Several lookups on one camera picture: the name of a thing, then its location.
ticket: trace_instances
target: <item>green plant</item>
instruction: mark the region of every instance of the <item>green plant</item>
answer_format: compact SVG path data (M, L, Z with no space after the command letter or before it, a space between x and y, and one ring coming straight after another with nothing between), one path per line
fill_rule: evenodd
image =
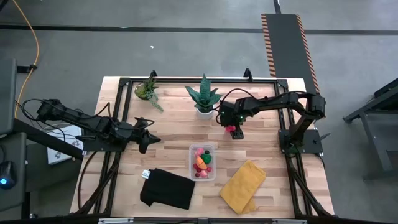
M213 105L217 103L222 96L221 94L216 94L218 88L210 90L211 81L206 78L205 74L203 74L203 78L200 82L199 93L193 90L192 87L185 86L185 88L196 103L195 107L202 113L209 113L213 109Z
M154 107L163 112L163 108L157 103L159 99L154 91L157 86L154 86L156 83L156 79L154 78L153 74L154 73L152 72L148 79L144 80L141 84L138 84L138 86L134 90L134 93L139 98L143 100L148 100Z

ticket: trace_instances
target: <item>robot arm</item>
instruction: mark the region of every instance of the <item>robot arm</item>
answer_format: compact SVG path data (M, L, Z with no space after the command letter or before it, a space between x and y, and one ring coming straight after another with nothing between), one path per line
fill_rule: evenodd
M299 99L306 98L307 105L304 106ZM240 128L248 116L253 117L258 112L265 110L275 110L290 108L301 114L300 120L289 128L290 142L301 146L305 130L315 120L325 117L325 99L320 95L314 95L304 92L287 92L275 97L265 97L257 99L253 97L240 98L235 104L222 101L220 103L220 124L223 127L234 126L231 131L233 139L243 139L243 132Z
M76 138L83 141L87 151L123 151L130 141L139 145L140 153L144 154L148 145L157 143L160 138L148 132L147 120L135 118L137 122L131 125L108 116L89 116L77 110L64 106L60 100L42 100L37 110L37 120L62 120L81 127L84 136Z

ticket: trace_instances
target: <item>yellow cloth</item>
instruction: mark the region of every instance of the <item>yellow cloth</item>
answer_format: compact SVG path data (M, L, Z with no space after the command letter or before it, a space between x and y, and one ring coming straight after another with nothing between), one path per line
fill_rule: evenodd
M262 169L246 161L221 189L220 195L238 215L249 213L256 209L252 197L265 179Z

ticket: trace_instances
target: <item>wooden tabletop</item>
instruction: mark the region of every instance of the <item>wooden tabletop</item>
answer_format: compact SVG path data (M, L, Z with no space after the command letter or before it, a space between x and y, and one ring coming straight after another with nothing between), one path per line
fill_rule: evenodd
M107 102L113 107L120 77L104 77L99 93L96 112ZM301 78L287 79L289 91L305 91ZM135 116L153 119L155 124L148 130L160 137L162 141L151 144L146 154L140 154L135 143L127 145L122 154L119 166L118 180L114 195L112 216L124 217L211 217L211 218L293 218L292 199L284 156L280 152L277 132L280 129L277 111L263 111L241 126L244 139L232 140L215 121L199 120L195 115L194 102L189 97L184 83L158 83L156 93L159 104L164 108L160 113L148 101L140 100L132 95L127 121L134 124ZM199 83L188 83L198 90ZM218 93L226 94L233 88L243 88L256 97L274 96L271 84L212 84L219 88ZM246 94L234 91L227 101L234 102ZM120 117L123 111L124 96L121 100ZM295 120L300 115L295 113ZM193 191L189 210L183 210L168 205L154 203L148 207L140 201L140 192L144 179L141 173L144 169L159 168L177 175L189 178L188 148L198 142L211 142L216 146L216 179L211 182L197 182ZM99 152L88 165L81 187L84 203L98 185L104 153ZM330 213L333 213L330 193L325 171L319 158L303 154L303 164L308 188ZM245 215L237 215L219 196L219 191L234 175L237 169L246 161L252 160L266 172L266 179L254 195L258 206L257 211ZM108 189L103 197L103 207L106 203ZM303 197L298 190L300 208L304 212ZM71 212L77 210L77 194L73 199Z

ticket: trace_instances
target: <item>clear plastic container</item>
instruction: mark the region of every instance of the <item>clear plastic container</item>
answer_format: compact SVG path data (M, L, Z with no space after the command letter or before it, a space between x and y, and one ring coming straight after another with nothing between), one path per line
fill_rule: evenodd
M209 150L211 155L211 161L206 166L211 167L211 172L207 173L207 177L195 177L197 171L193 168L193 165L196 164L197 159L195 157L195 152L197 149L203 148L204 151ZM190 178L193 181L212 181L216 179L216 149L214 145L210 143L203 143L203 144L192 144L189 147L189 173Z

